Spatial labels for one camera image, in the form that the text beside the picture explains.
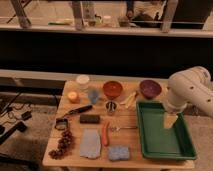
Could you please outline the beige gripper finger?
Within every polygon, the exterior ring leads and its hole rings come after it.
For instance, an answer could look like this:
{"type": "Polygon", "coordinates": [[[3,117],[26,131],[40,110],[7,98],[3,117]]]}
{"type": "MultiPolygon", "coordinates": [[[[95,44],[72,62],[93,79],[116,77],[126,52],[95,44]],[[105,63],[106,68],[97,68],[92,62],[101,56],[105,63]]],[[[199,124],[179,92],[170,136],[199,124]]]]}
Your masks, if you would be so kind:
{"type": "Polygon", "coordinates": [[[164,114],[164,128],[170,129],[173,124],[176,122],[178,116],[176,114],[165,113],[164,114]]]}

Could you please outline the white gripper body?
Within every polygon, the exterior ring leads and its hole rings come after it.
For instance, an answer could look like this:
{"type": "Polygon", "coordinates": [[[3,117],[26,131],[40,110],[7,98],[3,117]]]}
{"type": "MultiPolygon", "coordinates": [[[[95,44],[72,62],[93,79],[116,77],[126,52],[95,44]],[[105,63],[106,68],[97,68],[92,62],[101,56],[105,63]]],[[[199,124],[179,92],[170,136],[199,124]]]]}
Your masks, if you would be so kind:
{"type": "Polygon", "coordinates": [[[187,107],[187,102],[174,94],[167,94],[164,99],[164,109],[168,113],[177,114],[187,107]]]}

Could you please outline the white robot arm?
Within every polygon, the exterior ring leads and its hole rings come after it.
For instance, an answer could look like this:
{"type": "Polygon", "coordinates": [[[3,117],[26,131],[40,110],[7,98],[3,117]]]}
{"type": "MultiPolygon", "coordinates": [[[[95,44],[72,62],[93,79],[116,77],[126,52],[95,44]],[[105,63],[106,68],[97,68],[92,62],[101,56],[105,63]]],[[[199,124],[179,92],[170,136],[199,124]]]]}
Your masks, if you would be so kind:
{"type": "Polygon", "coordinates": [[[165,109],[163,126],[170,129],[191,103],[213,118],[213,90],[208,87],[211,75],[201,66],[172,74],[168,79],[168,91],[162,100],[165,109]]]}

